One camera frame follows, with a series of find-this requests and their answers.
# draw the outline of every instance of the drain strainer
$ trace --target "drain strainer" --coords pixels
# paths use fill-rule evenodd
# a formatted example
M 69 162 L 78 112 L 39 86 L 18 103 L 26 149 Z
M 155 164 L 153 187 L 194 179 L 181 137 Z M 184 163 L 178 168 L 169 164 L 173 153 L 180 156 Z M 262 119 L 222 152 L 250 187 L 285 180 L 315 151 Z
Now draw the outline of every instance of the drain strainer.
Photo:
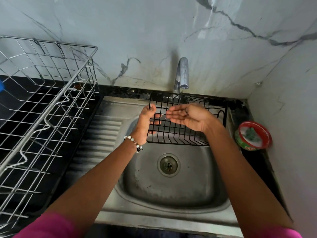
M 158 171 L 166 177 L 174 177 L 179 173 L 180 162 L 179 159 L 173 154 L 163 154 L 159 157 Z

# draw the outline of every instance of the forearm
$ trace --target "forearm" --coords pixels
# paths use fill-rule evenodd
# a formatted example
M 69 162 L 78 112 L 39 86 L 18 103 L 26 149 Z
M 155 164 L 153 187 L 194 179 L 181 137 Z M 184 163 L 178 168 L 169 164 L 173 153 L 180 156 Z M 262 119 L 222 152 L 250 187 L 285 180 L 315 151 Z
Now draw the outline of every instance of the forearm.
M 292 228 L 291 219 L 240 153 L 220 122 L 205 132 L 244 237 L 268 227 Z
M 87 232 L 135 151 L 134 143 L 125 140 L 45 212 L 57 212 L 71 220 L 80 234 Z

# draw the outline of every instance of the pink sleeve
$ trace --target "pink sleeve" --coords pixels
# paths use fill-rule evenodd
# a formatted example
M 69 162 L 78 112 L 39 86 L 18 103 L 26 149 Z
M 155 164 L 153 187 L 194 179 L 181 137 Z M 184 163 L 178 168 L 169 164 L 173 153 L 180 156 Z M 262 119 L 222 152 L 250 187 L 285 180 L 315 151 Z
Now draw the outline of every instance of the pink sleeve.
M 295 230 L 275 227 L 265 230 L 254 236 L 254 238 L 302 238 L 302 236 Z
M 74 225 L 57 213 L 44 213 L 14 238 L 75 238 Z

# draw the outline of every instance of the bracelet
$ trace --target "bracelet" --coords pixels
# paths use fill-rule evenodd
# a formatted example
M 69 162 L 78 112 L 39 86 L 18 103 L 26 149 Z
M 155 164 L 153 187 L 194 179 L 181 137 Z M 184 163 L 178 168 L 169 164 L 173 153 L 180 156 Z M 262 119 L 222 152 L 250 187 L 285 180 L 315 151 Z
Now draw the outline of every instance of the bracelet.
M 129 139 L 129 140 L 131 140 L 131 141 L 137 146 L 137 151 L 136 151 L 136 153 L 138 153 L 138 152 L 140 152 L 140 151 L 143 150 L 143 149 L 142 149 L 142 146 L 139 145 L 137 142 L 135 142 L 134 139 L 133 139 L 131 136 L 124 136 L 124 139 Z

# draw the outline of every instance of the faucet spout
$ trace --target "faucet spout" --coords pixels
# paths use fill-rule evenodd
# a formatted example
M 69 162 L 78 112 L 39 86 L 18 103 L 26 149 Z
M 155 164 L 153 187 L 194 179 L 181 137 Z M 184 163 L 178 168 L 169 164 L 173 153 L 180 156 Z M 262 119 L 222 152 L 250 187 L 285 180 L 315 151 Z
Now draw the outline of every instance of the faucet spout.
M 178 62 L 173 93 L 179 94 L 180 88 L 189 88 L 188 59 L 185 57 L 182 57 Z

